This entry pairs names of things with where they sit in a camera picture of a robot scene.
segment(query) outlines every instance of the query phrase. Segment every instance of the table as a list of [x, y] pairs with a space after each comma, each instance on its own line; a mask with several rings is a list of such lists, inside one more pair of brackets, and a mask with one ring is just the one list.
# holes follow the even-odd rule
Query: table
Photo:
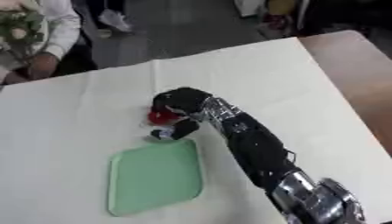
[[207, 124], [190, 136], [204, 189], [191, 201], [114, 218], [109, 159], [146, 144], [156, 93], [201, 88], [249, 112], [313, 179], [338, 180], [369, 224], [392, 220], [392, 161], [296, 38], [241, 45], [5, 87], [0, 94], [0, 222], [284, 224]]
[[300, 40], [392, 156], [392, 60], [356, 31]]

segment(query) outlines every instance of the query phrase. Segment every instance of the white tablecloth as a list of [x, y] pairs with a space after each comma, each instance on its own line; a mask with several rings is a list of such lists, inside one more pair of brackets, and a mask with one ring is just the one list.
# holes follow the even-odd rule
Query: white tablecloth
[[392, 220], [392, 162], [295, 38], [155, 60], [6, 87], [0, 94], [0, 222], [12, 224], [284, 223], [207, 124], [199, 146], [204, 190], [191, 201], [130, 217], [106, 211], [109, 158], [145, 144], [154, 94], [202, 88], [240, 106], [297, 153]]

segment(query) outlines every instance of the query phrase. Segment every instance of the white sleeve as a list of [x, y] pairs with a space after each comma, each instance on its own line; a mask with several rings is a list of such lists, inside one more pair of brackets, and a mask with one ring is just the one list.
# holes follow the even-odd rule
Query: white sleeve
[[45, 18], [49, 22], [49, 39], [45, 52], [59, 60], [78, 40], [81, 20], [74, 11], [71, 0], [40, 0]]

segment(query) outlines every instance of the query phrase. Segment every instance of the white flower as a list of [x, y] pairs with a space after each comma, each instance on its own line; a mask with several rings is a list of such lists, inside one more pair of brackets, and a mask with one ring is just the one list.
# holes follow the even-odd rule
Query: white flower
[[14, 14], [11, 15], [11, 17], [13, 19], [23, 18], [25, 16], [26, 16], [26, 13], [24, 13], [24, 12], [18, 12], [18, 13], [14, 13]]
[[14, 39], [23, 39], [27, 35], [27, 32], [20, 28], [14, 28], [10, 32]]
[[0, 11], [20, 11], [18, 0], [0, 0]]

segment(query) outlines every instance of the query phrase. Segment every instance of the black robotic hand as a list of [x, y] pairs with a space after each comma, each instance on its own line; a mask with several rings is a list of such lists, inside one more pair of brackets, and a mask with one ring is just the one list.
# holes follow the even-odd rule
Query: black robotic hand
[[247, 113], [221, 98], [190, 87], [157, 95], [151, 111], [165, 110], [182, 115], [169, 129], [151, 132], [159, 139], [179, 139], [209, 121], [227, 140], [227, 147], [249, 176], [261, 188], [273, 188], [288, 170], [294, 169], [286, 158], [288, 151], [266, 127]]
[[235, 160], [255, 186], [262, 188], [290, 224], [362, 224], [360, 203], [338, 182], [324, 178], [314, 183], [294, 161], [289, 150], [251, 115], [209, 93], [181, 87], [157, 95], [151, 113], [180, 118], [157, 138], [179, 139], [208, 121], [226, 139]]

